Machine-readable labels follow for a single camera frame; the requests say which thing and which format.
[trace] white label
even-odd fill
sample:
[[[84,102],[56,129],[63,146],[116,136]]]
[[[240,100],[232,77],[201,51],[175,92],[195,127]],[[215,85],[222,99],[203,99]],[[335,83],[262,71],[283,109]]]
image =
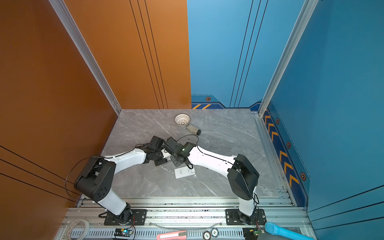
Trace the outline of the white label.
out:
[[[218,231],[216,229],[212,229],[212,236],[216,237],[218,234]]]
[[[208,240],[210,237],[211,236],[208,232],[204,233],[204,239]]]

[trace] black mounting plate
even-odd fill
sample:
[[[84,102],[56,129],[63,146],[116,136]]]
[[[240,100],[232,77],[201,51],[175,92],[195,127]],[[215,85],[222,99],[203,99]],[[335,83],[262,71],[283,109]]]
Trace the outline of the black mounting plate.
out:
[[[245,225],[241,221],[240,215],[242,215],[244,218],[247,218],[250,222],[250,225],[256,225],[256,221],[258,225],[265,225],[266,223],[265,212],[263,209],[254,209],[253,214],[250,217],[245,216],[238,209],[226,209],[225,216],[227,218],[227,225]]]
[[[145,219],[147,217],[146,209],[131,209],[133,216],[135,216],[135,226],[143,226]],[[119,226],[122,222],[117,219],[112,213],[108,212],[107,217],[105,218],[105,226]]]

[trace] blue foam tube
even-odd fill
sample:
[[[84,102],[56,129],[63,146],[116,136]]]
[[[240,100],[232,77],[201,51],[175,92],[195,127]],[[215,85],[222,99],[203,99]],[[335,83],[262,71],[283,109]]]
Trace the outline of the blue foam tube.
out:
[[[267,222],[265,224],[265,231],[267,231],[268,233],[270,233],[272,235],[279,235],[279,236],[286,237],[286,238],[289,238],[292,240],[314,240],[313,238],[295,233],[293,231],[286,230],[286,229],[279,227],[278,225],[271,223],[271,222]]]

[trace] gray marble surface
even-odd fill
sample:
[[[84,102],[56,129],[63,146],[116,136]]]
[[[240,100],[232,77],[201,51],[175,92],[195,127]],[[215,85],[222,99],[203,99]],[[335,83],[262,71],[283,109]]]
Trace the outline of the gray marble surface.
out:
[[[278,185],[249,109],[123,110],[102,155],[129,151],[138,143],[149,142],[154,135],[177,140],[190,134],[174,121],[180,113],[189,115],[190,123],[201,130],[200,147],[226,156],[243,154],[249,159],[260,174],[259,197],[278,196]],[[188,136],[179,142],[196,140]],[[210,169],[195,166],[196,175],[181,179],[175,178],[174,169],[171,161],[158,167],[153,162],[135,165],[115,175],[112,189],[121,197],[235,197],[228,180]]]

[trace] orange chevron stripe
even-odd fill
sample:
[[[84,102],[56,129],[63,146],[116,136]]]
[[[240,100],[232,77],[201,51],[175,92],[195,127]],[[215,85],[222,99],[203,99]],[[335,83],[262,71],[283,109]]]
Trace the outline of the orange chevron stripe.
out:
[[[211,104],[207,104],[207,106],[203,107],[202,109],[206,109],[209,106],[211,106]]]
[[[274,127],[274,125],[272,123],[268,123],[268,132],[271,132],[270,131],[271,127]]]
[[[266,125],[266,119],[267,119],[267,118],[269,118],[269,119],[270,119],[270,118],[271,118],[271,116],[265,116],[265,125]]]
[[[279,136],[279,135],[277,134],[277,132],[272,131],[272,142],[273,142],[273,136],[274,136],[274,135]]]
[[[286,154],[285,152],[280,151],[280,162],[281,162],[281,156],[282,156],[282,155],[288,157],[287,154]]]
[[[299,183],[299,180],[297,180],[294,176],[289,175],[289,186],[290,186],[290,187],[292,187],[292,180],[294,180],[295,182],[297,182],[297,184],[300,184],[300,183]]]
[[[285,172],[285,174],[287,173],[287,167],[289,167],[290,169],[293,170],[292,165],[290,165],[290,164],[288,164],[287,162],[285,162],[285,163],[284,163],[284,172]]]

